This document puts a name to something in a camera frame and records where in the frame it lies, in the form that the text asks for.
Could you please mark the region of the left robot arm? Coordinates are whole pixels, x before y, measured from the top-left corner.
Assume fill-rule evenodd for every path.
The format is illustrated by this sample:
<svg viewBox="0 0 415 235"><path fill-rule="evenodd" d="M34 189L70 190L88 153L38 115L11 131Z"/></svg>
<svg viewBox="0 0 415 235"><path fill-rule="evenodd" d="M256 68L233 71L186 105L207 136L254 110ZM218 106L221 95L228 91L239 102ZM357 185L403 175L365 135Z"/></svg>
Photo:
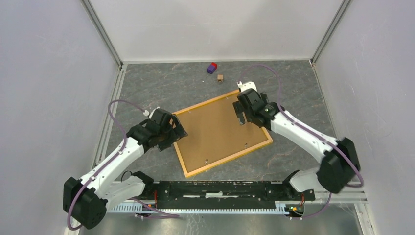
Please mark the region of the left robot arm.
<svg viewBox="0 0 415 235"><path fill-rule="evenodd" d="M123 182L114 180L149 149L159 151L187 136L176 114L156 108L145 111L147 119L123 132L123 140L110 156L79 179L68 178L63 186L63 210L67 213L67 227L76 231L92 229L101 222L107 211L118 204L139 196L149 199L154 193L151 183L138 173Z"/></svg>

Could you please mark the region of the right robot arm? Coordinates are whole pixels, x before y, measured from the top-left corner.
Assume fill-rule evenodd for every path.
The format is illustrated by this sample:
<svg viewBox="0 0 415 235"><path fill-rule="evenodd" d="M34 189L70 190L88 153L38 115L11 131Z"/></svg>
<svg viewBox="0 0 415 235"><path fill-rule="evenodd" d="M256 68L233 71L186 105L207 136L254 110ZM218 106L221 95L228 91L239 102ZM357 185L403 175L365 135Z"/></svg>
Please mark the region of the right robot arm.
<svg viewBox="0 0 415 235"><path fill-rule="evenodd" d="M282 192L287 199L295 200L315 186L337 194L350 187L350 181L359 175L360 164L352 140L338 140L316 131L254 88L241 88L233 106L241 125L250 122L282 135L320 164L317 168L295 171L285 179Z"/></svg>

